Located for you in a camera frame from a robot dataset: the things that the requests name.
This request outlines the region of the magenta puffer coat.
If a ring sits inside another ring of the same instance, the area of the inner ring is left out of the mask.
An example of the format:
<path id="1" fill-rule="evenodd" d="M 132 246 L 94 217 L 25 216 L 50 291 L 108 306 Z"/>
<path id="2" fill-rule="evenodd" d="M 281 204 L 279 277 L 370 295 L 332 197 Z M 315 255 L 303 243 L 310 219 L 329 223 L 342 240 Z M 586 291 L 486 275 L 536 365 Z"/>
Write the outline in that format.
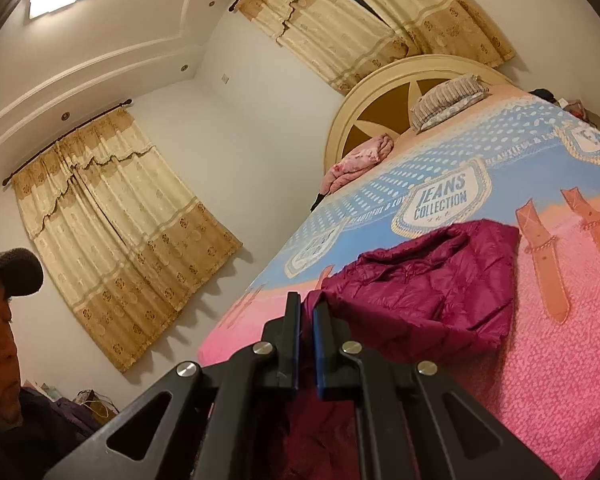
<path id="1" fill-rule="evenodd" d="M 496 351 L 509 334 L 519 231 L 492 220 L 451 224 L 363 252 L 303 301 L 304 342 L 326 301 L 354 340 L 385 359 L 450 364 Z M 358 478 L 354 408 L 301 390 L 275 456 L 277 479 Z"/>

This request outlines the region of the pink blue patterned bedspread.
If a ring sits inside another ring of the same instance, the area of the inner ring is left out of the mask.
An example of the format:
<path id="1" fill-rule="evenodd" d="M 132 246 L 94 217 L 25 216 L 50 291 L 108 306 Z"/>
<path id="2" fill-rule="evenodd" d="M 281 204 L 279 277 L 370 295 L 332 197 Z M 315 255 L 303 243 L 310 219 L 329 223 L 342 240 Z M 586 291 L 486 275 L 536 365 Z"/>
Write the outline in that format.
<path id="1" fill-rule="evenodd" d="M 600 475 L 600 130 L 509 86 L 325 198 L 202 343 L 298 292 L 394 362 L 435 362 L 559 477 Z"/>

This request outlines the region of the beige side window curtain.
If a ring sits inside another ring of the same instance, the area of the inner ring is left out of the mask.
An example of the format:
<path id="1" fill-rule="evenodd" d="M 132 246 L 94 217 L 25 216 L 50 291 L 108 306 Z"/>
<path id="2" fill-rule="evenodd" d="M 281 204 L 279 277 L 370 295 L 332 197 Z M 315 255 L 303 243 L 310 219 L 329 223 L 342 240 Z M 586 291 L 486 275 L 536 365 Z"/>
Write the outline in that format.
<path id="1" fill-rule="evenodd" d="M 121 373 L 242 247 L 122 107 L 53 143 L 12 188 L 60 296 Z"/>

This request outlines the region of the pink floral folded blanket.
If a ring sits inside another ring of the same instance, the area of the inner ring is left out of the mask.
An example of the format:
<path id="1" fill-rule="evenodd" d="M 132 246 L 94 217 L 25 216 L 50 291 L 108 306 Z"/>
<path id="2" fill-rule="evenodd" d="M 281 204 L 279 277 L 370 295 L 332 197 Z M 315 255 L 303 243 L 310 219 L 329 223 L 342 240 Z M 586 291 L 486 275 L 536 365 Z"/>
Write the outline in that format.
<path id="1" fill-rule="evenodd" d="M 349 184 L 385 160 L 393 150 L 388 134 L 375 136 L 332 165 L 323 177 L 318 194 L 329 195 Z"/>

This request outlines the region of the striped pillow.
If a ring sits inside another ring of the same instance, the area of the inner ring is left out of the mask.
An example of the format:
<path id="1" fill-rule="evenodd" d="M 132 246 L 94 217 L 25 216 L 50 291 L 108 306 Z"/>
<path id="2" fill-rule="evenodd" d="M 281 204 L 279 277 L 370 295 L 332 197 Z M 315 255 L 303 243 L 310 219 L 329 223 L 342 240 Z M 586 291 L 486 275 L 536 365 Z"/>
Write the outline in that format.
<path id="1" fill-rule="evenodd" d="M 473 74 L 437 84 L 410 108 L 411 128 L 417 133 L 430 129 L 482 101 L 489 94 L 489 86 Z"/>

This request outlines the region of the cream wooden headboard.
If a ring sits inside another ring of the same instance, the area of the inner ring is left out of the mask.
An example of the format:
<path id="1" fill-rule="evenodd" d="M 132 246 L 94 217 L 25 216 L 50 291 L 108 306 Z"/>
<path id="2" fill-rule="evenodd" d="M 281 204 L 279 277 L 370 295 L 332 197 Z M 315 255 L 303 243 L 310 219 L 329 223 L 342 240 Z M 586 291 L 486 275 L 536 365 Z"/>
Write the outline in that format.
<path id="1" fill-rule="evenodd" d="M 344 97 L 328 130 L 323 167 L 329 168 L 351 151 L 350 138 L 387 133 L 394 140 L 411 138 L 412 107 L 438 84 L 465 74 L 487 84 L 511 84 L 498 70 L 469 58 L 443 54 L 417 55 L 376 70 Z"/>

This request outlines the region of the beige curtain behind bed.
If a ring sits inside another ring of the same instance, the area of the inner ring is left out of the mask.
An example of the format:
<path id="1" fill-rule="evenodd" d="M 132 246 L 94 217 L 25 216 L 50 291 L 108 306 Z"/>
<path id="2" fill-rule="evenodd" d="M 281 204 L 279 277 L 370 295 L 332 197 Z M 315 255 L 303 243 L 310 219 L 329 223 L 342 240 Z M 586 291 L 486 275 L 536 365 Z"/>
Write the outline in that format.
<path id="1" fill-rule="evenodd" d="M 516 55 L 475 0 L 238 0 L 236 8 L 342 94 L 410 56 L 497 68 Z"/>

